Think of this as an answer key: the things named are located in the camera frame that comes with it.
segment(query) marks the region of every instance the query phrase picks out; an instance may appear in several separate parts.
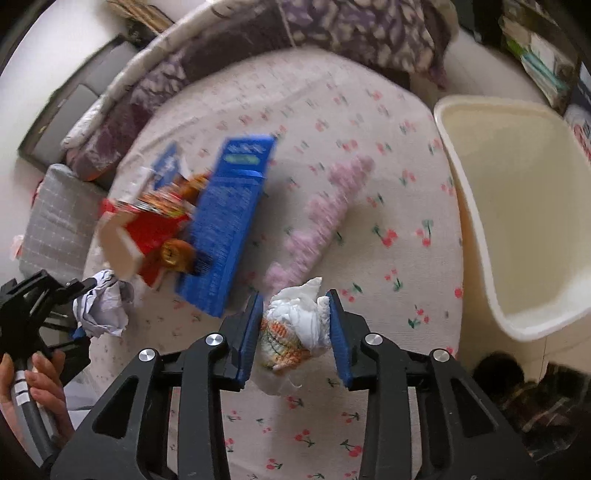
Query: blue box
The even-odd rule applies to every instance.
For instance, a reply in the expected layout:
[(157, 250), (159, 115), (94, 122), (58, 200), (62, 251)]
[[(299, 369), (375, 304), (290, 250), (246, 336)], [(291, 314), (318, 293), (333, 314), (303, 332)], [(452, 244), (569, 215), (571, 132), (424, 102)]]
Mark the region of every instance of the blue box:
[(190, 243), (206, 268), (182, 275), (177, 293), (213, 317), (221, 317), (226, 305), (274, 147), (268, 135), (226, 140), (199, 197)]

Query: white laundry basket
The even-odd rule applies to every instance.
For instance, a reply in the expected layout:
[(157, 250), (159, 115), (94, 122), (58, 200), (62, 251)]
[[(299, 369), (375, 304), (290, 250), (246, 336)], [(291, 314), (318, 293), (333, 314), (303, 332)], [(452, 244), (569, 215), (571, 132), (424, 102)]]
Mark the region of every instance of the white laundry basket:
[(460, 204), (465, 316), (531, 341), (591, 312), (591, 167), (536, 103), (452, 96), (435, 107)]

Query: pink fabric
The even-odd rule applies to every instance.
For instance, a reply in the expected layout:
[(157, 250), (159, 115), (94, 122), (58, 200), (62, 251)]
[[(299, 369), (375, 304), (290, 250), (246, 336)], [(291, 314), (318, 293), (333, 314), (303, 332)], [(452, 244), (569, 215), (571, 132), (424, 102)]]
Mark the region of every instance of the pink fabric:
[(291, 262), (282, 267), (273, 262), (263, 282), (271, 291), (269, 297), (286, 287), (303, 284), (323, 250), (332, 240), (351, 202), (365, 186), (375, 162), (370, 157), (358, 157), (349, 164), (336, 163), (330, 167), (328, 179), (335, 186), (332, 194), (316, 194), (308, 204), (308, 218), (314, 227), (294, 231), (285, 240)]

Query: human hand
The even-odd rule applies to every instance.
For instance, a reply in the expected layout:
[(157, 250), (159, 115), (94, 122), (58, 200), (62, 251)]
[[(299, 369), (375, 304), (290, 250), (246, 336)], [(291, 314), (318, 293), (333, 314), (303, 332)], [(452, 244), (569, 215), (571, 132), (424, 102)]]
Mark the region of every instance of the human hand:
[(10, 398), (10, 386), (12, 385), (12, 379), (14, 378), (14, 364), (12, 358), (7, 353), (2, 357), (2, 363), (0, 363), (0, 410), (4, 415), (4, 419), (8, 426), (12, 430), (14, 436), (23, 445), (23, 438), (20, 428), (18, 427), (17, 415), (12, 405)]
[[(61, 386), (60, 374), (64, 368), (66, 355), (60, 350), (53, 352), (49, 361), (40, 353), (32, 357), (33, 366), (37, 370), (25, 371), (25, 379), (30, 387), (31, 397), (47, 411), (53, 413), (58, 433), (67, 442), (74, 435), (74, 427), (66, 407), (66, 396)], [(14, 377), (14, 365), (9, 355), (4, 355), (0, 364), (0, 403), (5, 418), (15, 436), (22, 439), (22, 433), (16, 422), (16, 415), (10, 398), (10, 386)]]

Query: bed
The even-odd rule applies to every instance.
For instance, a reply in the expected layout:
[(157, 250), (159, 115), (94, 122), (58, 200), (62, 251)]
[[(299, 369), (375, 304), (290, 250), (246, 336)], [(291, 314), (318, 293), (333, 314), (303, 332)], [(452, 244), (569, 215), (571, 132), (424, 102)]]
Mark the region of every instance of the bed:
[[(138, 169), (171, 141), (198, 172), (212, 165), (224, 138), (248, 133), (273, 133), (279, 140), (229, 310), (263, 286), (271, 262), (287, 259), (283, 241), (292, 229), (306, 227), (310, 195), (330, 188), (328, 166), (370, 155), (376, 169), (310, 276), (322, 276), (323, 288), (336, 288), (347, 310), (400, 347), (422, 353), (443, 347), (454, 354), (463, 265), (447, 157), (427, 107), (358, 63), (318, 48), (293, 48), (190, 85), (143, 129), (119, 165), (109, 197), (123, 195)], [(95, 239), (85, 273), (101, 268)], [(93, 340), (89, 373), (102, 392), (143, 348), (184, 349), (218, 326), (219, 319), (175, 296), (171, 275), (158, 291), (143, 294), (121, 338)], [(252, 383), (240, 394), (223, 393), (232, 478), (356, 477), (366, 395), (342, 387), (330, 354), (306, 368), (296, 395), (270, 397)], [(173, 466), (175, 413), (173, 407)], [(416, 437), (413, 448), (416, 472)]]

